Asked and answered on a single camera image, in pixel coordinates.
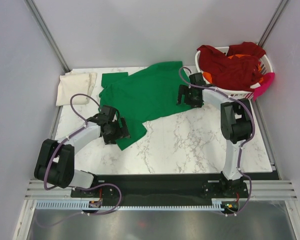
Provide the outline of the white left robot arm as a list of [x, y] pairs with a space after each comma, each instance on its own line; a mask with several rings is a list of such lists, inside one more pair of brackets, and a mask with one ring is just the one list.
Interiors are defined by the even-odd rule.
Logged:
[[34, 177], [43, 181], [45, 190], [56, 187], [82, 189], [89, 197], [96, 196], [100, 185], [92, 173], [75, 169], [75, 155], [90, 142], [102, 138], [106, 145], [130, 137], [126, 119], [98, 113], [70, 135], [59, 140], [46, 139], [42, 145], [34, 170]]

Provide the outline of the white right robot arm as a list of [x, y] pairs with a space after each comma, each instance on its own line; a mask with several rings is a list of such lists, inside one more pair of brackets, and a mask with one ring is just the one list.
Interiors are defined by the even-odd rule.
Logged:
[[219, 184], [219, 191], [225, 197], [232, 196], [237, 191], [234, 181], [242, 177], [243, 145], [253, 138], [256, 130], [250, 101], [229, 97], [216, 88], [200, 89], [180, 85], [177, 104], [181, 103], [192, 108], [200, 108], [208, 103], [220, 111], [220, 129], [226, 139], [226, 157], [221, 174], [226, 180]]

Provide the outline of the green t shirt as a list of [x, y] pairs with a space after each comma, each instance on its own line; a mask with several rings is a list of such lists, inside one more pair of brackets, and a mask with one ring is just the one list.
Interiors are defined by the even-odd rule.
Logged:
[[187, 79], [182, 66], [182, 61], [166, 61], [133, 74], [102, 74], [100, 105], [118, 109], [130, 134], [129, 138], [117, 140], [121, 150], [146, 135], [145, 122], [190, 110], [189, 105], [177, 104], [179, 86], [182, 79]]

